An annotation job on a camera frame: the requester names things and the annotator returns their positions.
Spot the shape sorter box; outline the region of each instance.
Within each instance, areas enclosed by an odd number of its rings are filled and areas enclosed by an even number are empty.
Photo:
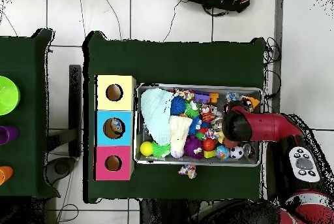
[[[125,132],[120,138],[108,138],[104,132],[104,124],[108,119],[116,118],[123,122]],[[133,111],[97,111],[97,146],[132,146],[133,143]]]
[[[135,89],[132,76],[97,75],[97,110],[132,111]]]
[[[115,171],[108,170],[106,162],[110,156],[119,159]],[[129,181],[134,170],[131,146],[97,146],[96,180]]]

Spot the pink box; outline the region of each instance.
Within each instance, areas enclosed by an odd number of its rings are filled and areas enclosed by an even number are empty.
[[[106,168],[109,156],[118,156],[121,166],[117,171]],[[134,170],[131,146],[97,146],[96,180],[129,181]]]

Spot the light blue cloth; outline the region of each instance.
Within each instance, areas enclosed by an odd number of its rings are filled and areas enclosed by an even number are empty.
[[[146,127],[153,140],[161,146],[170,143],[170,105],[173,93],[159,88],[147,89],[140,100]]]

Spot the metal tray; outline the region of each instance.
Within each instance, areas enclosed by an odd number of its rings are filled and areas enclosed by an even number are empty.
[[[263,112],[263,105],[264,102],[264,93],[261,89],[258,88],[240,88],[240,87],[224,87],[224,86],[192,86],[192,85],[173,85],[173,84],[155,84],[155,86],[146,86],[145,84],[138,86],[136,93],[138,97],[138,108],[135,112],[135,121],[134,121],[134,130],[136,133],[134,134],[134,160],[137,163],[143,164],[150,164],[154,163],[155,165],[160,164],[171,164],[171,165],[208,165],[208,166],[229,166],[229,167],[255,167],[261,161],[262,156],[262,147],[261,142],[250,142],[249,144],[252,145],[256,151],[256,155],[254,158],[249,159],[245,156],[242,158],[235,160],[232,158],[227,158],[225,160],[221,160],[217,157],[212,157],[210,159],[203,158],[201,160],[194,159],[192,157],[184,155],[180,159],[176,159],[171,155],[166,156],[164,159],[157,159],[155,157],[146,157],[140,153],[140,145],[142,142],[147,140],[152,141],[148,132],[144,129],[144,119],[140,110],[140,99],[142,93],[147,89],[152,88],[160,88],[165,90],[170,90],[172,88],[179,88],[179,89],[193,89],[194,91],[201,91],[207,93],[219,93],[218,103],[213,104],[216,106],[219,111],[222,112],[223,106],[227,103],[226,94],[228,92],[235,92],[239,93],[240,95],[246,95],[249,97],[254,97],[260,100],[260,104],[256,107],[254,112],[261,113]]]

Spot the purple cup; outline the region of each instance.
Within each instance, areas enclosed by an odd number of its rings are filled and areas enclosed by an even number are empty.
[[[15,140],[19,135],[18,128],[15,126],[0,126],[0,146]]]

